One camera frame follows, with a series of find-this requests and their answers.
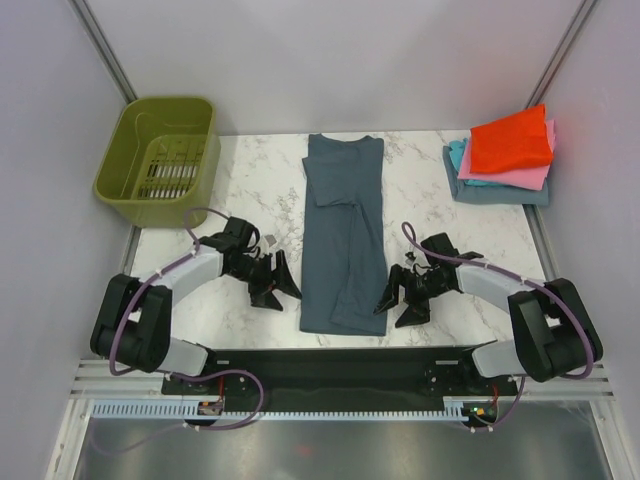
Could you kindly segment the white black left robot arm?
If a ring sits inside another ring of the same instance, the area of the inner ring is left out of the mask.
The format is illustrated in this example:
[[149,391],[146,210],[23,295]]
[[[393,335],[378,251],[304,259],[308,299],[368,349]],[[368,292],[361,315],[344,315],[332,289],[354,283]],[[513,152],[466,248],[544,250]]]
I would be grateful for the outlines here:
[[224,276],[247,286],[254,308],[282,311],[277,291],[300,300],[285,253],[261,253],[260,240],[257,227],[228,216],[222,231],[194,237],[190,250],[147,277],[112,277],[91,335],[91,351],[108,360],[113,376],[160,372],[184,378],[198,393],[211,392],[220,371],[207,361],[205,347],[172,336],[173,310],[197,289]]

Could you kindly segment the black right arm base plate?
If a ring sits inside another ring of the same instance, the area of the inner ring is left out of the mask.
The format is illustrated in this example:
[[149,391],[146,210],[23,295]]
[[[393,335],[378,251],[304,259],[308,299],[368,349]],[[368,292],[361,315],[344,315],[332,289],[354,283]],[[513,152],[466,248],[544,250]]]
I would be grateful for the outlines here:
[[428,392],[442,397],[502,397],[515,395],[518,390],[507,376],[475,376],[451,361],[427,364],[424,376]]

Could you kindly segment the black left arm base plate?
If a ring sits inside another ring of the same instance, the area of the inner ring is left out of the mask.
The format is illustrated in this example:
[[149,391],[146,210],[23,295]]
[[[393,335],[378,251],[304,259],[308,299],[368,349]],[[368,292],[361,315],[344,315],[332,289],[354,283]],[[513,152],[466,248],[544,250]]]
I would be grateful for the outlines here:
[[226,374],[206,382],[164,379],[161,393],[168,396],[249,397],[258,387],[246,374]]

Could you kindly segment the olive green plastic basket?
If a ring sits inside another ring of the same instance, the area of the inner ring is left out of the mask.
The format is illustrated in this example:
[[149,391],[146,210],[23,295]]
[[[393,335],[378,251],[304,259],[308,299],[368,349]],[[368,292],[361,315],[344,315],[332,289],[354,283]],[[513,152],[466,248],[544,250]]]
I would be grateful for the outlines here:
[[210,203],[220,158],[214,104],[140,98],[123,110],[94,181],[99,200],[138,228],[179,228]]

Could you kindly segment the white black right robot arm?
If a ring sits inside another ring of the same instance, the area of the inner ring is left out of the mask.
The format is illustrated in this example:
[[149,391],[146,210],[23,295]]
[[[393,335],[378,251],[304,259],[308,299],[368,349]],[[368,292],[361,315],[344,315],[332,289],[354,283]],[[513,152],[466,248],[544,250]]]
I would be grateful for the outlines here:
[[494,377],[529,377],[543,383],[560,377],[584,379],[603,357],[603,345],[575,285],[565,279],[539,282],[487,261],[477,252],[462,253],[446,233],[416,239],[403,223],[409,242],[427,260],[425,271],[395,264],[375,311],[399,302],[406,308],[397,327],[426,324],[431,300],[451,291],[478,297],[509,315],[512,337],[470,350],[458,368],[458,381],[477,394]]

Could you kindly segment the slate blue t shirt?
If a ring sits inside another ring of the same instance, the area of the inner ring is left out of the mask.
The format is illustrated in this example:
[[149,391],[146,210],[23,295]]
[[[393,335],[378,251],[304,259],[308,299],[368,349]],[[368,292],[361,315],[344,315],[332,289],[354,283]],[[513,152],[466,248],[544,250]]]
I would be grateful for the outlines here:
[[387,317],[375,311],[387,284],[383,160],[380,138],[308,138],[302,160],[306,197],[300,329],[305,333],[386,333]]

